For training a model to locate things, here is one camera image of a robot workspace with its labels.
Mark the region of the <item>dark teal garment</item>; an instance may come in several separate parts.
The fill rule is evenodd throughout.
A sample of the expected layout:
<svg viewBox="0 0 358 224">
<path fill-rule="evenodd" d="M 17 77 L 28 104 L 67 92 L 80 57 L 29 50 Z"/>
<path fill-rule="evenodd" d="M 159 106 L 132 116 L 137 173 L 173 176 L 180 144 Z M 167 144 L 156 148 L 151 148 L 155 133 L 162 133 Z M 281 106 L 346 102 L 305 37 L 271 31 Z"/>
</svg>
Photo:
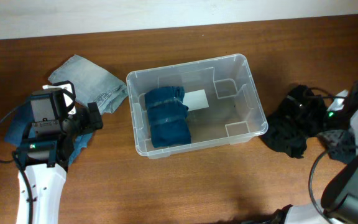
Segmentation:
<svg viewBox="0 0 358 224">
<path fill-rule="evenodd" d="M 189 144 L 191 134 L 186 123 L 188 107 L 183 104 L 182 86 L 165 86 L 145 94 L 145 107 L 154 148 Z"/>
</svg>

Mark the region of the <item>black garment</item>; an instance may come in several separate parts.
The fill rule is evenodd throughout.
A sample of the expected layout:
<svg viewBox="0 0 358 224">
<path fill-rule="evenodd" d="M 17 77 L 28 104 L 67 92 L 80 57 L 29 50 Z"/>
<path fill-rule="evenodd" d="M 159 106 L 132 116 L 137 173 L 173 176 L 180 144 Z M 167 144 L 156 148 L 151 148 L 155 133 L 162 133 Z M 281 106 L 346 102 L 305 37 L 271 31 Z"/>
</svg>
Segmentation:
<svg viewBox="0 0 358 224">
<path fill-rule="evenodd" d="M 268 116 L 268 130 L 261 140 L 275 152 L 301 159 L 307 148 L 307 139 L 323 130 L 326 111 L 322 98 L 314 95 L 306 85 L 298 85 Z"/>
</svg>

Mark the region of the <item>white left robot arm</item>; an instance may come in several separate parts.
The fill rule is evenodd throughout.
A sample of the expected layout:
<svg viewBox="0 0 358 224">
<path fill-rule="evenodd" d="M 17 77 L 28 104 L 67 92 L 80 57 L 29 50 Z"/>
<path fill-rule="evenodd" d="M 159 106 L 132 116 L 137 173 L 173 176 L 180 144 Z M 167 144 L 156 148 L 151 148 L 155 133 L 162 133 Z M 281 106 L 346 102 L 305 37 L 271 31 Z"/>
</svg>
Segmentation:
<svg viewBox="0 0 358 224">
<path fill-rule="evenodd" d="M 70 156 L 78 136 L 103 128 L 95 102 L 75 108 L 75 87 L 64 81 L 33 92 L 33 118 L 12 153 L 19 170 L 17 223 L 57 223 Z"/>
</svg>

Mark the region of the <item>blue jeans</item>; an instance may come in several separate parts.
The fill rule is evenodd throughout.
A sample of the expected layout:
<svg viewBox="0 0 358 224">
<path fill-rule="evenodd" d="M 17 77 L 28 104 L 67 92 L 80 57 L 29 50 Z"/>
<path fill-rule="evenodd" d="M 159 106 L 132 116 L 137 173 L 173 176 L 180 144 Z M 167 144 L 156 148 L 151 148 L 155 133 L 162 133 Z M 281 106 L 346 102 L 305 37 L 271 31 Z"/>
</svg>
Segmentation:
<svg viewBox="0 0 358 224">
<path fill-rule="evenodd" d="M 22 141 L 22 135 L 26 126 L 34 120 L 32 107 L 30 102 L 27 102 L 24 106 L 21 106 L 15 114 L 11 125 L 4 137 L 4 140 L 9 144 L 18 147 Z M 72 165 L 75 159 L 80 155 L 81 150 L 88 146 L 88 142 L 93 137 L 93 133 L 77 136 L 74 143 L 74 151 L 71 153 L 68 165 Z"/>
</svg>

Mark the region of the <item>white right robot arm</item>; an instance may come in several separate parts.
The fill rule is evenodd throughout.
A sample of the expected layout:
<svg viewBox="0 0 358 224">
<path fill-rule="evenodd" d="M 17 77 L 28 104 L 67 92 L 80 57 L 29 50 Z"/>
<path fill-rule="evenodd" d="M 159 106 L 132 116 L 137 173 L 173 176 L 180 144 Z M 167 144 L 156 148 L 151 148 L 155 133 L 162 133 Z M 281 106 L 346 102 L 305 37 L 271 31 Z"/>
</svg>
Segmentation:
<svg viewBox="0 0 358 224">
<path fill-rule="evenodd" d="M 358 223 L 358 81 L 337 95 L 298 85 L 267 122 L 262 140 L 275 152 L 301 159 L 309 138 L 318 138 L 324 147 L 308 177 L 311 204 L 278 210 L 271 223 Z M 345 166 L 316 200 L 313 178 L 324 156 Z"/>
</svg>

